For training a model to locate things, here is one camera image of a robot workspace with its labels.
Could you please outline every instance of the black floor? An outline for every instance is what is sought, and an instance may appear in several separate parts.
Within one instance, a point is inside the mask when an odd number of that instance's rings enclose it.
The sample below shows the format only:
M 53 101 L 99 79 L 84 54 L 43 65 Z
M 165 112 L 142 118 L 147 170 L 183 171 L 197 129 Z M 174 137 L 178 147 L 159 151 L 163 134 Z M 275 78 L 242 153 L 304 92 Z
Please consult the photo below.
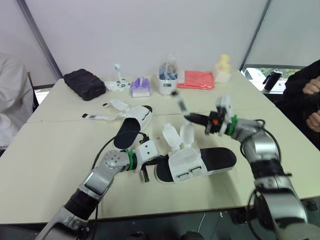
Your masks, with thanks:
M 313 200 L 319 208 L 320 197 Z M 320 210 L 307 213 L 309 222 L 320 227 Z M 256 220 L 252 225 L 262 240 L 276 239 L 273 232 L 263 229 Z M 151 240 L 179 240 L 187 231 L 199 231 L 205 240 L 255 240 L 248 225 L 233 224 L 227 211 L 99 222 L 95 240 L 125 240 L 136 232 L 145 232 Z M 36 236 L 36 231 L 0 225 L 0 240 L 34 240 Z

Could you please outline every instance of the black cable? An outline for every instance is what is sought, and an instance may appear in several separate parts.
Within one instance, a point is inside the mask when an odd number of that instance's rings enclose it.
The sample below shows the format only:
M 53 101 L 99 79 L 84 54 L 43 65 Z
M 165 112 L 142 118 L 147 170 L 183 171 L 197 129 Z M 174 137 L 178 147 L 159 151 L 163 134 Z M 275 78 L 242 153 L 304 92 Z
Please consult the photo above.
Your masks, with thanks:
M 253 196 L 257 195 L 257 190 L 253 190 L 250 197 L 249 197 L 249 201 L 248 204 L 246 206 L 246 221 L 248 223 L 249 229 L 251 231 L 251 233 L 253 234 L 253 236 L 257 239 L 257 240 L 262 240 L 259 235 L 256 233 L 256 231 L 254 230 L 254 227 L 252 226 L 251 220 L 250 220 L 250 202 Z
M 93 161 L 93 165 L 92 165 L 92 169 L 95 168 L 96 163 L 100 157 L 100 154 L 103 152 L 103 150 L 106 148 L 106 146 L 108 146 L 109 143 L 111 143 L 115 138 L 121 136 L 121 135 L 125 135 L 125 134 L 141 134 L 143 136 L 143 138 L 147 138 L 147 134 L 143 133 L 143 132 L 139 132 L 139 131 L 125 131 L 122 133 L 119 133 L 118 135 L 114 136 L 113 138 L 111 138 L 109 141 L 106 142 L 105 145 L 102 146 L 102 148 L 100 149 L 100 151 L 98 152 L 98 154 L 96 155 L 94 161 Z M 96 236 L 96 232 L 97 232 L 97 225 L 98 225 L 98 205 L 95 208 L 95 218 L 94 218 L 94 225 L 93 225 L 93 231 L 92 231 L 92 237 L 91 240 L 95 239 Z
M 95 168 L 96 163 L 98 161 L 98 158 L 100 157 L 100 154 L 106 148 L 106 146 L 108 146 L 108 144 L 111 143 L 115 138 L 117 138 L 119 136 L 122 136 L 122 135 L 125 135 L 125 134 L 141 134 L 141 135 L 143 135 L 144 138 L 147 137 L 147 134 L 145 134 L 143 132 L 139 132 L 139 131 L 125 131 L 125 132 L 119 133 L 117 136 L 114 136 L 109 141 L 107 141 L 107 143 L 105 145 L 103 145 L 103 147 L 100 149 L 100 151 L 98 152 L 98 154 L 96 155 L 96 157 L 94 159 L 94 162 L 93 162 L 91 170 Z
M 99 205 L 97 205 L 95 208 L 95 217 L 94 217 L 94 225 L 93 225 L 91 240 L 94 240 L 96 237 L 96 232 L 97 232 L 97 227 L 98 227 L 98 206 Z
M 242 154 L 243 157 L 246 158 L 246 155 L 244 153 L 244 149 L 243 149 L 243 146 L 245 144 L 246 141 L 248 141 L 250 138 L 252 138 L 253 135 L 259 133 L 261 130 L 265 131 L 271 138 L 272 140 L 274 141 L 275 145 L 276 145 L 276 148 L 278 150 L 278 154 L 279 154 L 279 162 L 281 163 L 281 151 L 280 151 L 280 146 L 279 146 L 279 143 L 278 141 L 276 140 L 276 138 L 271 134 L 271 132 L 269 132 L 267 129 L 265 129 L 265 125 L 266 125 L 266 121 L 263 120 L 263 119 L 255 119 L 256 122 L 262 122 L 262 126 L 259 127 L 258 131 L 250 134 L 249 136 L 245 137 L 244 140 L 241 142 L 241 145 L 240 145 L 240 152 Z
M 278 149 L 278 153 L 279 153 L 279 162 L 281 163 L 281 151 L 280 151 L 280 146 L 279 146 L 279 143 L 278 141 L 276 140 L 275 136 L 273 136 L 271 134 L 271 132 L 269 132 L 267 129 L 265 129 L 264 127 L 262 128 L 274 141 L 275 145 L 276 145 L 276 148 Z

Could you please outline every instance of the white wall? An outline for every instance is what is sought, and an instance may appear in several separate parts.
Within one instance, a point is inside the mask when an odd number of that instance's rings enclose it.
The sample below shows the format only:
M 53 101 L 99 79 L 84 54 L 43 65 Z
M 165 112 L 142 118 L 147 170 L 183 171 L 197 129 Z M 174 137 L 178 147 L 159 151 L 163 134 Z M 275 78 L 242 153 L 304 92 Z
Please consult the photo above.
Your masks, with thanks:
M 15 0 L 0 0 L 0 52 L 20 59 L 34 86 L 56 82 Z
M 307 66 L 320 59 L 320 0 L 273 0 L 247 64 Z
M 210 70 L 221 54 L 239 68 L 265 0 L 26 0 L 63 74 L 154 74 L 173 52 L 185 70 Z

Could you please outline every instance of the black pouch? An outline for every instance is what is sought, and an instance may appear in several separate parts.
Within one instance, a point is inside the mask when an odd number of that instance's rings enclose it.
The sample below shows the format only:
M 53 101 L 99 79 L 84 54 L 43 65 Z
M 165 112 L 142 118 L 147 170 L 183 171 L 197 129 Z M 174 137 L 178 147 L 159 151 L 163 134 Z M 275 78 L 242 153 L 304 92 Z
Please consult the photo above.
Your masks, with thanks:
M 104 82 L 85 69 L 65 74 L 63 78 L 64 82 L 85 101 L 90 101 L 106 92 Z

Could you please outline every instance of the white strap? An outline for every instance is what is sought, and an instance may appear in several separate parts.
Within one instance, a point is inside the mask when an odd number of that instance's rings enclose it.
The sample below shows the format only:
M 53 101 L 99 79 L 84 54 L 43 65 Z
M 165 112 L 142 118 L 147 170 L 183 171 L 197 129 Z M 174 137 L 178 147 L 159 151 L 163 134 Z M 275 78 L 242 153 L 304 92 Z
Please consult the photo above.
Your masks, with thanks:
M 186 122 L 180 127 L 180 138 L 184 149 L 191 148 L 195 141 L 195 127 L 191 122 Z
M 107 121 L 113 121 L 118 118 L 124 118 L 126 116 L 126 112 L 120 112 L 115 116 L 101 116 L 101 115 L 89 115 L 89 114 L 83 114 L 82 117 L 84 119 L 93 119 L 93 120 L 107 120 Z
M 163 126 L 162 135 L 171 147 L 172 152 L 180 150 L 181 139 L 174 126 L 170 123 L 165 124 Z
M 126 110 L 129 107 L 128 104 L 126 104 L 126 103 L 124 103 L 124 102 L 122 102 L 122 101 L 120 101 L 118 99 L 112 99 L 112 100 L 110 100 L 109 103 L 103 104 L 103 106 L 105 108 L 113 106 L 115 109 L 118 109 L 119 111 Z
M 208 172 L 199 148 L 185 148 L 175 152 L 169 157 L 168 164 L 175 183 L 183 183 Z

